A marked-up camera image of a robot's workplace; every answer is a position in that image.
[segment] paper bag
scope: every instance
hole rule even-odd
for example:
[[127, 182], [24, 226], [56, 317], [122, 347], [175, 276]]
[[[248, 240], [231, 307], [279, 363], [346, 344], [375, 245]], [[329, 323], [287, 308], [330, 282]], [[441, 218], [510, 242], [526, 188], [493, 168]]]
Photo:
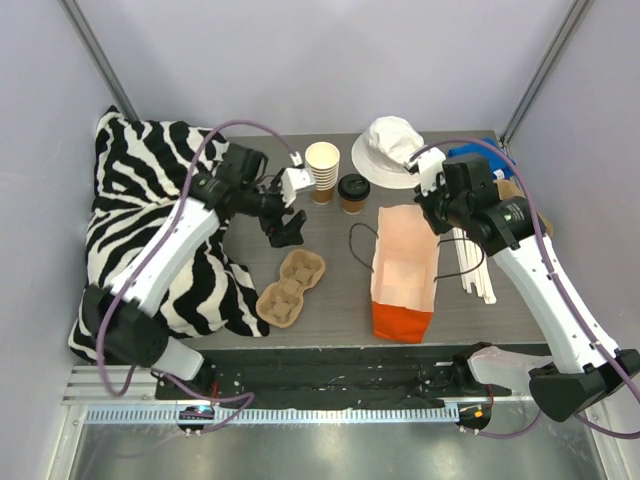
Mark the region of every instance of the paper bag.
[[418, 205], [380, 208], [371, 276], [374, 335], [422, 341], [433, 316], [438, 254], [438, 237]]

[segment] white wall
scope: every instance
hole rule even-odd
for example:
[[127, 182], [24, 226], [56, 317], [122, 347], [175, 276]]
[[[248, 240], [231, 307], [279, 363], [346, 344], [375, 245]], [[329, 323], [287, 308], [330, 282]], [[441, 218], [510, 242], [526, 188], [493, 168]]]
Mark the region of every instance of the white wall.
[[[638, 18], [637, 0], [594, 2], [512, 150], [585, 302], [622, 347], [640, 349]], [[640, 429], [626, 389], [612, 405], [617, 429]], [[640, 472], [638, 442], [621, 445]]]
[[72, 365], [93, 138], [110, 96], [58, 3], [0, 4], [0, 478], [41, 478]]
[[571, 0], [78, 3], [142, 117], [328, 133], [503, 130]]

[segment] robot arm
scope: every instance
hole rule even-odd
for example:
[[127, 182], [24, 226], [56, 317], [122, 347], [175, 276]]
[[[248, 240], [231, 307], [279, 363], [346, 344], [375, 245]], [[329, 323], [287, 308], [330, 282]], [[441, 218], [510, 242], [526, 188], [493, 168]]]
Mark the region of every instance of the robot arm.
[[[174, 206], [163, 226], [127, 268], [105, 287], [90, 285], [83, 296], [83, 317], [94, 338], [111, 301], [142, 266], [148, 254], [155, 255], [126, 290], [105, 336], [105, 351], [131, 365], [170, 373], [190, 382], [204, 392], [213, 374], [204, 357], [169, 336], [153, 320], [169, 285], [180, 269], [222, 222], [237, 213], [258, 217], [260, 227], [272, 247], [300, 245], [300, 230], [306, 221], [299, 211], [284, 224], [282, 218], [292, 214], [297, 193], [315, 184], [313, 175], [303, 167], [299, 155], [292, 155], [293, 167], [282, 169], [268, 187], [258, 185], [256, 177], [266, 157], [255, 150], [231, 144], [215, 174], [194, 176], [189, 196], [175, 226], [178, 210]], [[164, 243], [161, 238], [169, 228], [173, 232]]]
[[[461, 228], [493, 256], [522, 295], [551, 350], [551, 357], [534, 357], [479, 344], [465, 355], [467, 377], [531, 394], [556, 421], [615, 392], [622, 379], [591, 344], [544, 268], [533, 229], [533, 221], [540, 220], [532, 219], [526, 200], [500, 199], [484, 157], [468, 154], [446, 160], [437, 149], [429, 152], [433, 153], [419, 155], [406, 168], [420, 173], [415, 201], [431, 229], [440, 235]], [[578, 295], [546, 235], [544, 243], [556, 274], [600, 344], [630, 375], [636, 374], [638, 352], [619, 349]]]

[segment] white hat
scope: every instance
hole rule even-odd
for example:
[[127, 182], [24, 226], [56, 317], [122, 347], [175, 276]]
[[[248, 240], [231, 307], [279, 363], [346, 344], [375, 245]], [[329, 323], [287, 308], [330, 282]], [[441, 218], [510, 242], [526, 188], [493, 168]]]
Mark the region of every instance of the white hat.
[[413, 188], [420, 183], [420, 176], [409, 174], [404, 164], [423, 145], [423, 138], [405, 119], [380, 117], [353, 144], [351, 159], [371, 183], [391, 189]]

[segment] black and white striped fabric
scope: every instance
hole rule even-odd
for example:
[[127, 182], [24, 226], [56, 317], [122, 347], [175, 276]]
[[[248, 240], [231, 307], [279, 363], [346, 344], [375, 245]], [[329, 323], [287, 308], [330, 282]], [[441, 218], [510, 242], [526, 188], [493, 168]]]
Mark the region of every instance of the black and white striped fabric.
[[[85, 248], [89, 284], [107, 285], [151, 240], [179, 197], [189, 162], [207, 133], [184, 122], [130, 122], [115, 107], [102, 117]], [[215, 168], [227, 147], [218, 134], [202, 153], [198, 171]], [[258, 295], [247, 267], [222, 249], [227, 226], [198, 248], [169, 287], [154, 318], [170, 335], [199, 337], [222, 326], [239, 335], [269, 334], [256, 313]], [[96, 358], [82, 305], [69, 347], [85, 360]]]

